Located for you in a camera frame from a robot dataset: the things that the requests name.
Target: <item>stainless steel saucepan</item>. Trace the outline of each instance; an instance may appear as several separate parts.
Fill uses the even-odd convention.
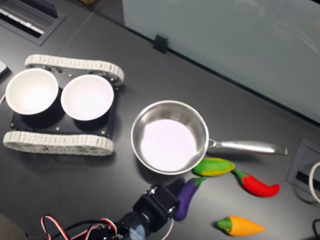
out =
[[[183,102],[171,100],[153,103],[142,110],[131,129],[131,144],[143,165],[165,175],[191,170],[211,148],[288,153],[286,147],[266,142],[209,139],[207,125],[200,114]]]

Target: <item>desk surface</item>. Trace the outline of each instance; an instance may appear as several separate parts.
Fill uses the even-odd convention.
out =
[[[156,182],[177,176],[150,172],[135,158],[130,130],[147,105],[160,100],[185,102],[202,115],[216,140],[257,140],[288,147],[288,156],[214,152],[268,184],[280,184],[273,198],[258,198],[239,187],[232,174],[207,179],[192,201],[188,217],[175,224],[170,239],[230,237],[212,228],[227,216],[243,216],[266,227],[255,240],[311,240],[317,204],[300,198],[286,177],[302,138],[320,144],[320,129],[178,57],[155,51],[151,44],[72,1],[57,0],[66,20],[41,46],[0,27],[0,58],[12,70],[1,79],[0,94],[10,78],[24,69],[30,54],[110,61],[125,72],[109,157],[28,154],[0,145],[0,211],[26,232],[43,238],[40,218],[52,214],[64,226],[86,219],[118,220]],[[13,112],[0,107],[0,136],[9,131]],[[192,177],[188,172],[183,175]],[[160,239],[166,229],[150,237]]]

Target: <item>purple eggplant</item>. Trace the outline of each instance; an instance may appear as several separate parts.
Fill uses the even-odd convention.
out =
[[[179,221],[179,220],[183,220],[186,218],[191,199],[204,180],[206,180],[205,176],[199,177],[199,178],[191,178],[183,186],[183,188],[181,189],[181,191],[178,195],[178,199],[180,200],[180,206],[174,216],[175,220]]]

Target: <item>toy eggplant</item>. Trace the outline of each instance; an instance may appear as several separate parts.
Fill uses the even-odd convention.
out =
[[[239,171],[236,168],[233,170],[233,172],[239,178],[244,189],[253,195],[268,198],[275,196],[279,192],[279,184],[268,186],[246,172]]]
[[[235,168],[233,162],[222,158],[209,157],[204,158],[195,168],[193,172],[200,176],[214,177],[226,174]]]
[[[191,178],[183,186],[183,188],[181,189],[178,195],[178,199],[180,200],[180,206],[174,216],[175,220],[183,220],[186,218],[191,199],[204,180],[206,180],[206,177],[204,176],[199,178]]]
[[[241,216],[230,216],[216,223],[216,227],[234,237],[243,237],[264,232],[266,229]]]

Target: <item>orange pepper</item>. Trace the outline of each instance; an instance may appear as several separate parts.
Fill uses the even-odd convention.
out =
[[[230,216],[216,223],[216,227],[231,236],[242,237],[264,232],[266,229],[241,216]]]

